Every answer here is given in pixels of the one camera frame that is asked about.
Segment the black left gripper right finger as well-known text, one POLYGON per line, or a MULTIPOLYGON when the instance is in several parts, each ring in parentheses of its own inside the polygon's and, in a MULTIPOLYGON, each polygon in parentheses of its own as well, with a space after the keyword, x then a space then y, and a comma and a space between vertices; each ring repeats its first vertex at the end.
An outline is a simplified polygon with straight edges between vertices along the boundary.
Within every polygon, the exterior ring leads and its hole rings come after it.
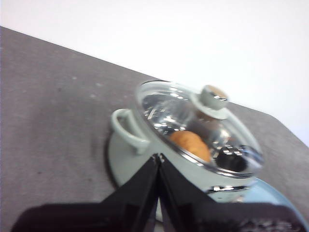
POLYGON ((305 232, 289 207, 271 203, 218 203, 158 155, 163 222, 176 232, 305 232))

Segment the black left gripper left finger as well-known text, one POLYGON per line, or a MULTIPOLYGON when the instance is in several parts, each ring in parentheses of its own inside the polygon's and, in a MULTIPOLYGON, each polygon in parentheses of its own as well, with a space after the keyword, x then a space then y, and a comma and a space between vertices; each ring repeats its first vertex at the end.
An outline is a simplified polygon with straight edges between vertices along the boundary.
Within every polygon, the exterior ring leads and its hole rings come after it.
POLYGON ((24 211, 14 232, 142 232, 156 205, 160 164, 152 155, 119 189, 99 203, 55 203, 24 211))

